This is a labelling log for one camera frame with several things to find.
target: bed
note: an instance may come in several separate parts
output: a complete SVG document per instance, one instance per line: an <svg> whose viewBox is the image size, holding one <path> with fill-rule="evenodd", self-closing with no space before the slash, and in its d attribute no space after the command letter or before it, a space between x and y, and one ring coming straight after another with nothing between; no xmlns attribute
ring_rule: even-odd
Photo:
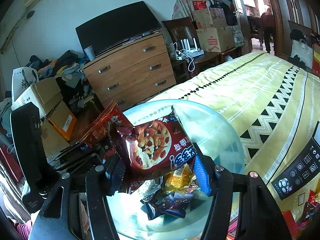
<svg viewBox="0 0 320 240"><path fill-rule="evenodd" d="M320 117L318 77L256 51L201 72L151 101L169 98L201 103L225 117L241 139L245 174L258 172L281 211L291 210L295 220L301 216L320 174L282 201L270 182L311 138ZM237 215L234 204L231 220Z"/></svg>

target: black pants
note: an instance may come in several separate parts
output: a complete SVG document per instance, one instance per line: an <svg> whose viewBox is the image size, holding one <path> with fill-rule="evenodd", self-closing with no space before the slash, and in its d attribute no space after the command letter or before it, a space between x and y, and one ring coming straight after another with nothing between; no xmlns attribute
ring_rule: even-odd
<svg viewBox="0 0 320 240"><path fill-rule="evenodd" d="M272 34L274 40L273 50L276 50L276 29L274 27L265 27L264 30L264 42L266 44L266 51L270 53L270 35Z"/></svg>

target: black tv screen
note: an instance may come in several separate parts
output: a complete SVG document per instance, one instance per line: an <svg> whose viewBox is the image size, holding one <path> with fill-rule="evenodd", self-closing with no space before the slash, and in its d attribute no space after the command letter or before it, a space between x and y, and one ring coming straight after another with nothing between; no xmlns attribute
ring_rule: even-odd
<svg viewBox="0 0 320 240"><path fill-rule="evenodd" d="M143 33L161 28L145 2L140 1L101 14L76 28L82 49L92 46L95 55Z"/></svg>

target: wooden dresser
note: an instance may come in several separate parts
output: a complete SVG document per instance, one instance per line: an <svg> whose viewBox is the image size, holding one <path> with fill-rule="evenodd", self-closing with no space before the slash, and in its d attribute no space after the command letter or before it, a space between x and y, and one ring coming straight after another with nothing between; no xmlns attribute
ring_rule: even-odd
<svg viewBox="0 0 320 240"><path fill-rule="evenodd" d="M176 83L161 33L108 51L83 69L103 106L113 99L121 110Z"/></svg>

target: drawer handle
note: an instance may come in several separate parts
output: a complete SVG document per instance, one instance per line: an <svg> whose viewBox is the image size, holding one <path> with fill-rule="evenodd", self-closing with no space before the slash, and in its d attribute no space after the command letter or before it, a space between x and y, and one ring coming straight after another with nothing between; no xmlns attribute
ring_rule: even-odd
<svg viewBox="0 0 320 240"><path fill-rule="evenodd" d="M152 49L154 49L154 48L155 48L155 46L151 46L151 47L149 47L149 48L143 49L143 51L144 51L144 52L147 52L147 51L152 50Z"/></svg>
<svg viewBox="0 0 320 240"><path fill-rule="evenodd" d="M157 65L155 65L155 66L150 67L150 70L156 69L156 68L158 68L158 67L160 67L160 66L161 66L161 63L159 63L159 64L157 64Z"/></svg>
<svg viewBox="0 0 320 240"><path fill-rule="evenodd" d="M117 102L117 104L118 104L118 106L119 106L119 105L124 104L125 102L126 102L126 100L125 100L125 99L123 99L123 100L121 100L121 101Z"/></svg>
<svg viewBox="0 0 320 240"><path fill-rule="evenodd" d="M163 85L164 83L166 83L167 81L164 79L164 80L162 80L161 82L159 82L159 83L156 83L155 85L156 85L156 87L157 86L161 86L161 85Z"/></svg>
<svg viewBox="0 0 320 240"><path fill-rule="evenodd" d="M116 83L116 84L112 85L111 87L108 87L107 89L108 89L108 90L111 90L111 89L116 88L117 86L119 86L119 83Z"/></svg>
<svg viewBox="0 0 320 240"><path fill-rule="evenodd" d="M102 72L105 72L106 70L108 70L110 68L110 66L106 66L102 69L99 69L98 72L101 74Z"/></svg>

